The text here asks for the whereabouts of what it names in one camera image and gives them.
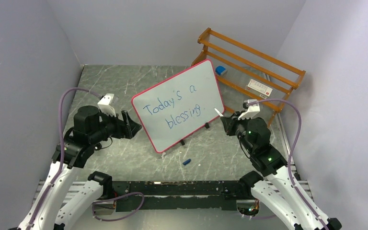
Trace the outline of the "blue whiteboard marker pen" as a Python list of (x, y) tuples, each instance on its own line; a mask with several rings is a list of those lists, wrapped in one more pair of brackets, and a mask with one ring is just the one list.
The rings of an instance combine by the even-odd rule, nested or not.
[(217, 108), (214, 108), (214, 110), (216, 111), (216, 113), (219, 115), (219, 116), (221, 116), (221, 117), (223, 117), (223, 114), (217, 109)]

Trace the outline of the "whiteboard with pink frame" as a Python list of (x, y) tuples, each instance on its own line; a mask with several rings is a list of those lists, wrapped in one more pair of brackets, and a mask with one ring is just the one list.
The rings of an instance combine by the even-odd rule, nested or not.
[(150, 142), (162, 153), (225, 112), (211, 60), (206, 59), (131, 99)]

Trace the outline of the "blue marker cap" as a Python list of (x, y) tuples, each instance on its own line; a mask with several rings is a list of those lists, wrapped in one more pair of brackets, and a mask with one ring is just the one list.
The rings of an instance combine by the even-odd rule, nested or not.
[(184, 162), (183, 162), (183, 165), (187, 165), (187, 164), (189, 164), (191, 162), (191, 159), (187, 159), (187, 160), (185, 160)]

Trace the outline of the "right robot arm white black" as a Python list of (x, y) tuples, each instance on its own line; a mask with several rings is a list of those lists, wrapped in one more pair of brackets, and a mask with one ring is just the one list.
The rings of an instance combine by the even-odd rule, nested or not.
[(341, 222), (314, 203), (291, 173), (289, 163), (270, 143), (266, 122), (240, 116), (240, 112), (219, 116), (225, 133), (238, 139), (254, 167), (239, 180), (240, 194), (263, 202), (289, 230), (340, 230)]

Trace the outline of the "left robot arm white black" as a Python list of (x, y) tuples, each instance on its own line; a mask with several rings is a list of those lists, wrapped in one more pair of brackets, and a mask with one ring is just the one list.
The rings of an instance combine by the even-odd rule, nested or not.
[(111, 106), (80, 107), (73, 124), (58, 144), (46, 181), (18, 230), (70, 230), (97, 199), (116, 197), (112, 177), (94, 171), (82, 189), (66, 204), (64, 200), (96, 147), (109, 138), (132, 139), (142, 128), (123, 110), (119, 118)]

